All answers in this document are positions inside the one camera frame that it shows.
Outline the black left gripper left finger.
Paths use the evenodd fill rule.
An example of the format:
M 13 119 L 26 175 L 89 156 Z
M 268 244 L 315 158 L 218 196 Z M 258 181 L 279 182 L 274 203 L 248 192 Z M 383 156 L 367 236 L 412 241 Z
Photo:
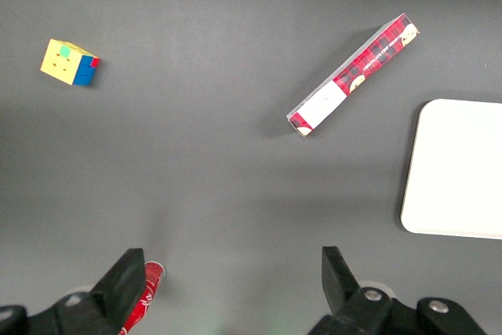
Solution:
M 1 307 L 2 334 L 117 334 L 146 288 L 144 251 L 131 248 L 88 292 L 60 298 L 29 315 L 22 305 Z

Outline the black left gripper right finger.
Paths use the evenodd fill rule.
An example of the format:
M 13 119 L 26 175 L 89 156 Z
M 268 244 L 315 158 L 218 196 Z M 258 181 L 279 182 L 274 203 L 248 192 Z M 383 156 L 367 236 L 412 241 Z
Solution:
M 310 335 L 486 333 L 455 301 L 425 297 L 411 308 L 379 288 L 361 286 L 335 246 L 322 248 L 322 288 L 331 313 Z

